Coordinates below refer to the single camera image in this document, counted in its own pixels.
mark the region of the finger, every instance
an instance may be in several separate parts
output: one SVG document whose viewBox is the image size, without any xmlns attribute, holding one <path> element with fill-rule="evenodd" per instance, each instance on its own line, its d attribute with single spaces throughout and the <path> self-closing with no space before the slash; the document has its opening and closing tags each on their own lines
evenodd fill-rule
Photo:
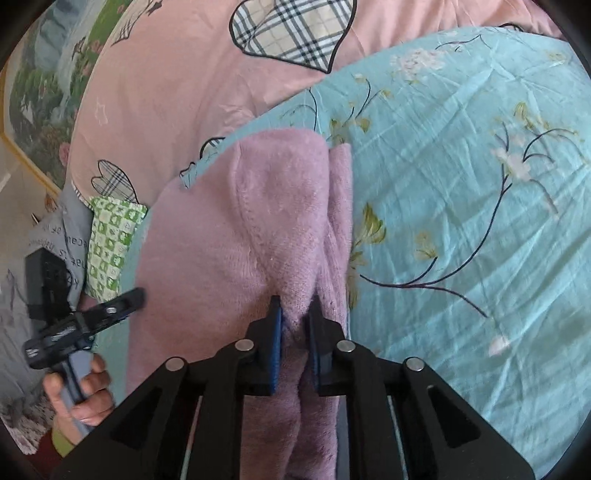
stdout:
<svg viewBox="0 0 591 480">
<path fill-rule="evenodd" d="M 82 391 L 89 397 L 97 393 L 99 390 L 107 388 L 110 384 L 111 376 L 106 371 L 98 374 L 86 375 L 80 381 Z"/>
<path fill-rule="evenodd" d="M 76 405 L 72 409 L 72 416 L 78 420 L 87 420 L 110 408 L 113 408 L 111 392 L 100 390 L 88 398 L 88 400 Z"/>
<path fill-rule="evenodd" d="M 64 382 L 61 379 L 61 376 L 55 373 L 47 374 L 45 378 L 43 378 L 43 388 L 45 389 L 47 398 L 49 398 L 56 413 L 60 416 L 67 417 L 69 415 L 68 409 L 61 399 L 61 390 L 64 388 Z"/>
<path fill-rule="evenodd" d="M 95 353 L 92 357 L 92 361 L 90 362 L 90 368 L 94 373 L 100 374 L 101 372 L 105 371 L 107 365 L 103 358 Z"/>
<path fill-rule="evenodd" d="M 113 409 L 110 408 L 109 410 L 106 410 L 102 413 L 99 413 L 98 415 L 95 415 L 94 417 L 91 417 L 89 419 L 86 420 L 82 420 L 82 423 L 86 424 L 86 425 L 90 425 L 91 427 L 96 427 L 98 426 L 105 418 L 107 418 L 111 413 L 113 412 Z"/>
</svg>

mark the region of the green checkered pillow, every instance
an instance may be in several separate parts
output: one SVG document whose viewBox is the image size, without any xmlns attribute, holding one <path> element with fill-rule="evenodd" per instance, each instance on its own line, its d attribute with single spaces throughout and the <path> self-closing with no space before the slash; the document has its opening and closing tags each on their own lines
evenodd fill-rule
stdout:
<svg viewBox="0 0 591 480">
<path fill-rule="evenodd" d="M 148 209 L 110 197 L 91 197 L 95 211 L 88 247 L 86 293 L 100 303 L 119 294 L 119 277 L 135 229 Z"/>
</svg>

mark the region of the gray handle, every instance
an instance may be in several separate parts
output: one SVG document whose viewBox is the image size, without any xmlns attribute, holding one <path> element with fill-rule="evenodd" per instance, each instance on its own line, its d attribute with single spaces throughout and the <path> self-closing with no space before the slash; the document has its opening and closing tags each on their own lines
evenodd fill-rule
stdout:
<svg viewBox="0 0 591 480">
<path fill-rule="evenodd" d="M 80 387 L 80 381 L 92 371 L 90 368 L 92 355 L 88 350 L 80 350 L 69 355 L 68 360 L 62 362 L 60 365 L 60 373 L 64 379 L 61 399 L 68 411 L 87 399 Z M 81 421 L 72 420 L 78 431 L 82 434 L 82 438 L 86 437 L 93 430 L 93 427 L 85 425 Z"/>
</svg>

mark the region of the landscape painting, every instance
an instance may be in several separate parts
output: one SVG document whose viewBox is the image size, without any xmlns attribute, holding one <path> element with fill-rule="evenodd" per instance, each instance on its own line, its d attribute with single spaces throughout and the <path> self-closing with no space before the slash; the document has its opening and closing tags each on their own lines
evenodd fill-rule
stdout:
<svg viewBox="0 0 591 480">
<path fill-rule="evenodd" d="M 132 0 L 57 0 L 6 65 L 4 134 L 59 189 L 82 96 Z"/>
</svg>

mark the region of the blue floral bedsheet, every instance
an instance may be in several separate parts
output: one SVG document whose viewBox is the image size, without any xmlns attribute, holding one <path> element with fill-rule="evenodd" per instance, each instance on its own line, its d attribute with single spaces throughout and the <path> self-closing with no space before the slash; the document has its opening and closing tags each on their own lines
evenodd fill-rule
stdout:
<svg viewBox="0 0 591 480">
<path fill-rule="evenodd" d="M 423 357 L 540 478 L 591 407 L 590 114 L 567 43 L 463 28 L 330 75 L 181 180 L 263 129 L 350 142 L 351 337 Z"/>
</svg>

